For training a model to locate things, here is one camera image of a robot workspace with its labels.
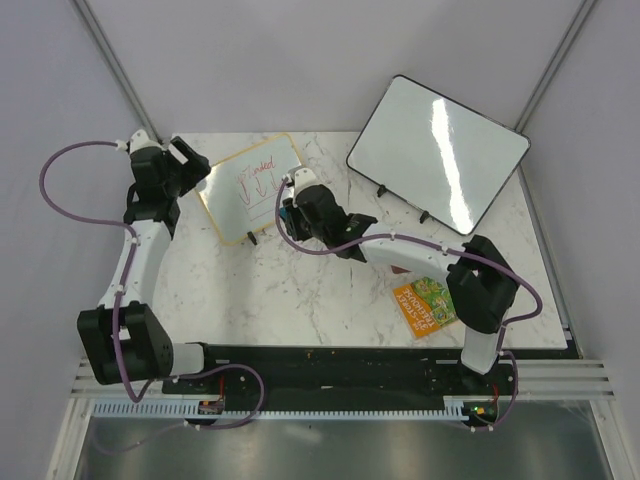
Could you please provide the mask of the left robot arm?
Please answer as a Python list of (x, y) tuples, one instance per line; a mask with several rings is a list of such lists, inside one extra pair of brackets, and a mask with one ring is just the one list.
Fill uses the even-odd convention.
[(220, 371), (204, 360), (203, 344), (173, 342), (152, 307), (181, 214), (178, 200), (209, 175), (209, 161), (180, 137), (162, 146), (143, 129), (132, 135), (127, 152), (134, 182), (123, 216), (125, 242), (97, 307), (78, 316), (83, 347), (101, 385), (184, 375), (196, 392), (211, 392)]

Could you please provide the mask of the yellow framed small whiteboard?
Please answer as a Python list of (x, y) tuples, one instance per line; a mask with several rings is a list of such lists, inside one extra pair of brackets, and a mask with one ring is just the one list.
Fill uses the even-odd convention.
[(232, 246), (271, 226), (282, 177), (303, 164), (291, 136), (280, 133), (212, 166), (199, 198), (220, 241)]

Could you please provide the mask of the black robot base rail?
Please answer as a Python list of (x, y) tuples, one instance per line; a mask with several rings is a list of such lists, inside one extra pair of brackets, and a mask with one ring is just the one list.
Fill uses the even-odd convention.
[(457, 349), (208, 345), (205, 367), (224, 372), (166, 381), (165, 394), (221, 394), (234, 408), (253, 405), (266, 388), (267, 410), (435, 408), (445, 396), (508, 397), (515, 375), (496, 362), (482, 376)]

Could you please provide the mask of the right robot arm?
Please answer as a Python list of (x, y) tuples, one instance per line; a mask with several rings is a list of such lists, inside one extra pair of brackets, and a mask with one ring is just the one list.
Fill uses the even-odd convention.
[(458, 381), (467, 392), (483, 392), (494, 381), (501, 349), (500, 329), (518, 290), (514, 272), (493, 243), (482, 236), (448, 246), (392, 231), (376, 218), (347, 214), (324, 185), (276, 197), (276, 226), (284, 240), (309, 255), (396, 267), (446, 287), (456, 317), (465, 325)]

